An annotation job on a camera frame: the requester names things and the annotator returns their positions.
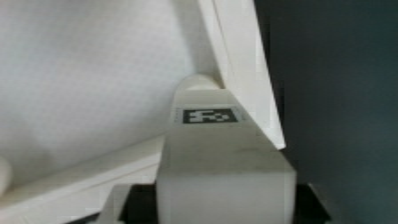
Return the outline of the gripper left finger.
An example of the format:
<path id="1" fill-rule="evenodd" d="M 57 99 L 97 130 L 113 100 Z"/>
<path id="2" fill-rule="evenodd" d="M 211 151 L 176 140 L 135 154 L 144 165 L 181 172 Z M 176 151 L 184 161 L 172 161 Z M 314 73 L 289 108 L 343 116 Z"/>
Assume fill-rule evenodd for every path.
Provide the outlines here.
<path id="1" fill-rule="evenodd" d="M 117 185 L 101 210 L 64 224 L 158 224 L 154 185 Z"/>

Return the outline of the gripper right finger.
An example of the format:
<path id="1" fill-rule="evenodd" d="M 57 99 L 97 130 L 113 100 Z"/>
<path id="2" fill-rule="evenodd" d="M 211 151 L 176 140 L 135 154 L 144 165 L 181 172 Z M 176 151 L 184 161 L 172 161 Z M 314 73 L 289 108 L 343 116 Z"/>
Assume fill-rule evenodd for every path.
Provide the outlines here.
<path id="1" fill-rule="evenodd" d="M 293 224 L 346 224 L 330 195 L 314 183 L 296 184 Z"/>

